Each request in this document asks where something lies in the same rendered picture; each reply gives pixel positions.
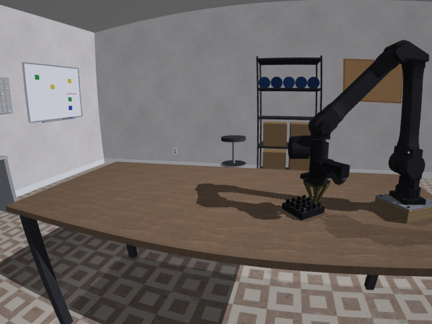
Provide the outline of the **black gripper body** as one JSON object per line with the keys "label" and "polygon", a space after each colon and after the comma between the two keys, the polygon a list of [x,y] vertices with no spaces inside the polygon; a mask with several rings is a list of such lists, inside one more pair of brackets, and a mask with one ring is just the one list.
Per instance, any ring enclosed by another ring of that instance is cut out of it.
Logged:
{"label": "black gripper body", "polygon": [[314,159],[310,157],[310,166],[309,166],[309,172],[300,174],[300,178],[303,179],[305,182],[308,182],[312,184],[313,186],[322,186],[324,184],[329,184],[330,181],[327,180],[330,178],[330,176],[327,176],[325,178],[315,178],[311,176],[311,170],[312,170],[312,161],[327,161],[328,159]]}

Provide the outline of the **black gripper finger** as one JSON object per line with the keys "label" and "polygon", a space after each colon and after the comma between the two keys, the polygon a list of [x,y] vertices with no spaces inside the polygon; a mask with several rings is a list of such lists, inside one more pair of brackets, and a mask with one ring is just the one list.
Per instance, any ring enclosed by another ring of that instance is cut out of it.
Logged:
{"label": "black gripper finger", "polygon": [[[326,191],[326,189],[328,189],[329,185],[330,185],[330,183],[323,185],[323,188],[322,188],[320,194],[318,195],[316,202],[319,202],[319,200],[321,199],[321,197],[324,194],[324,192]],[[313,188],[313,194],[315,194],[315,189],[314,188]]]}
{"label": "black gripper finger", "polygon": [[[320,191],[321,191],[321,189],[322,189],[322,186],[314,186],[314,185],[312,185],[312,184],[310,184],[308,182],[305,182],[305,181],[303,183],[304,183],[305,188],[306,188],[306,190],[308,192],[310,201],[314,204],[315,201],[316,201],[316,199],[317,199],[317,197],[318,197],[318,195],[319,195],[319,193],[320,193]],[[312,196],[311,187],[313,187],[315,189],[315,195],[314,195],[314,197]]]}

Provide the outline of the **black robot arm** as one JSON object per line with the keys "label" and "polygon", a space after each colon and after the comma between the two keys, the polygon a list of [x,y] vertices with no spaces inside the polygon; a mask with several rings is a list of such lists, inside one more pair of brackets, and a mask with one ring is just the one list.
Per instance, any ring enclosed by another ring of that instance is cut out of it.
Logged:
{"label": "black robot arm", "polygon": [[[382,54],[332,103],[309,121],[310,136],[289,138],[290,159],[328,158],[330,134],[346,114],[359,103],[390,71],[402,64],[403,94],[400,136],[389,168],[400,174],[396,190],[389,195],[403,205],[425,205],[419,187],[425,161],[419,149],[419,128],[423,93],[423,74],[429,54],[407,40],[401,40],[384,49]],[[312,149],[311,149],[312,147]],[[408,153],[410,152],[410,154]],[[330,176],[335,184],[343,184],[349,176],[350,166],[328,159],[312,161],[311,176]]]}

